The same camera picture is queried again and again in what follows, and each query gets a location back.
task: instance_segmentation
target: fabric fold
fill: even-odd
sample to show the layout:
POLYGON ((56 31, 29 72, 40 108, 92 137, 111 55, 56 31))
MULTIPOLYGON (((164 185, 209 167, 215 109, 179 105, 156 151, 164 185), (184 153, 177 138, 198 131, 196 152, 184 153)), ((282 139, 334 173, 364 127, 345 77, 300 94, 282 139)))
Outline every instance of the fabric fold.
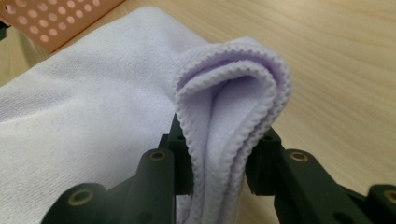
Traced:
POLYGON ((242 38, 203 52, 175 83, 194 171, 188 223, 232 223, 248 155, 288 101, 290 72, 242 38))
POLYGON ((209 44, 139 8, 0 88, 0 223, 39 223, 76 184, 134 175, 174 113, 194 174, 177 223, 233 223, 248 154, 289 95, 287 66, 256 40, 209 44))

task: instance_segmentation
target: white towel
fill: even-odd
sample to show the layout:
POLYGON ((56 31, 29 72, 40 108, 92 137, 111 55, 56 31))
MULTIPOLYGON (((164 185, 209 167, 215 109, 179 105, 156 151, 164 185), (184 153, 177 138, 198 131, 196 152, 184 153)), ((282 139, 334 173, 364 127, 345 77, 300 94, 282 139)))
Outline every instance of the white towel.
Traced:
POLYGON ((0 88, 0 223, 39 223, 76 184, 134 175, 175 112, 194 173, 177 223, 233 223, 248 154, 289 94, 287 66, 254 39, 208 44, 140 8, 0 88))

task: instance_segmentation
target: orange perforated board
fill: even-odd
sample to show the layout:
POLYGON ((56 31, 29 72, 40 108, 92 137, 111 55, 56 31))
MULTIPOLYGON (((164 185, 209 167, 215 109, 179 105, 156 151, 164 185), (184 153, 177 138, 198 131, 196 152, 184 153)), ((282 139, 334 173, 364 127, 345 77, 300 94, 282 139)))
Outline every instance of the orange perforated board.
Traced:
POLYGON ((0 0, 0 20, 53 52, 125 0, 0 0))

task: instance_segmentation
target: wooden table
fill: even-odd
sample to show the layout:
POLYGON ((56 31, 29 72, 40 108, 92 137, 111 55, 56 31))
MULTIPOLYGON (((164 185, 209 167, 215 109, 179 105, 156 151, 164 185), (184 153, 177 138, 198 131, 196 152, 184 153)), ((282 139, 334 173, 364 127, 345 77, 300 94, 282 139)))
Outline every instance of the wooden table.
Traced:
MULTIPOLYGON (((209 42, 249 35, 279 52, 293 73, 290 102, 274 124, 283 145, 311 152, 357 192, 396 185, 393 0, 127 0, 66 46, 142 6, 162 8, 209 42)), ((12 28, 0 50, 0 85, 50 56, 12 28)), ((238 223, 278 223, 272 202, 245 187, 238 223)))

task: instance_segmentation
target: lavender cloth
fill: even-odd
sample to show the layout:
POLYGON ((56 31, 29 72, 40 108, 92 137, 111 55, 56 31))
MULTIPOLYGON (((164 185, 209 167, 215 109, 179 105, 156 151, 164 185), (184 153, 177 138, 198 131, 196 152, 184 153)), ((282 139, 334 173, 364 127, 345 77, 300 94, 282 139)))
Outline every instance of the lavender cloth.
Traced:
POLYGON ((82 182, 119 184, 175 112, 194 172, 177 223, 233 223, 248 154, 289 94, 287 66, 254 39, 208 44, 140 8, 0 88, 0 223, 39 223, 82 182))

